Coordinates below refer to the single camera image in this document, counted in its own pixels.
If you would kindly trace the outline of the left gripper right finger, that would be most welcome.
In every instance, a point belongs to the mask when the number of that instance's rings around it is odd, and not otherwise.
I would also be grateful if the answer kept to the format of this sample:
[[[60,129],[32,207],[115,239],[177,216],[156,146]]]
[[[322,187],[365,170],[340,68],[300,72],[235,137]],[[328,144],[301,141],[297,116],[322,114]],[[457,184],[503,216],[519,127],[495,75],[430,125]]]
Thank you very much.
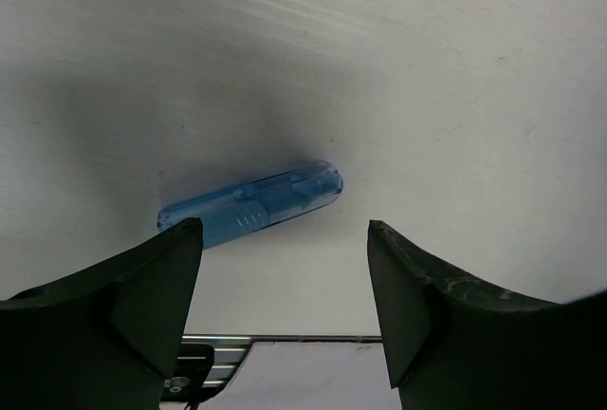
[[[493,285],[369,224],[391,386],[405,409],[602,409],[606,295],[566,304]]]

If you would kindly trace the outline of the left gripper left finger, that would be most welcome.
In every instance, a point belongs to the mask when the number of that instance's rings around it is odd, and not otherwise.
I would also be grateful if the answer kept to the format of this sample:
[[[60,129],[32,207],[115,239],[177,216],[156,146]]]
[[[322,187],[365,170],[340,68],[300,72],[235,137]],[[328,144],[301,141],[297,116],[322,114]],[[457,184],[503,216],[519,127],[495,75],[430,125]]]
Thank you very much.
[[[1,303],[4,409],[157,409],[203,251],[190,218]]]

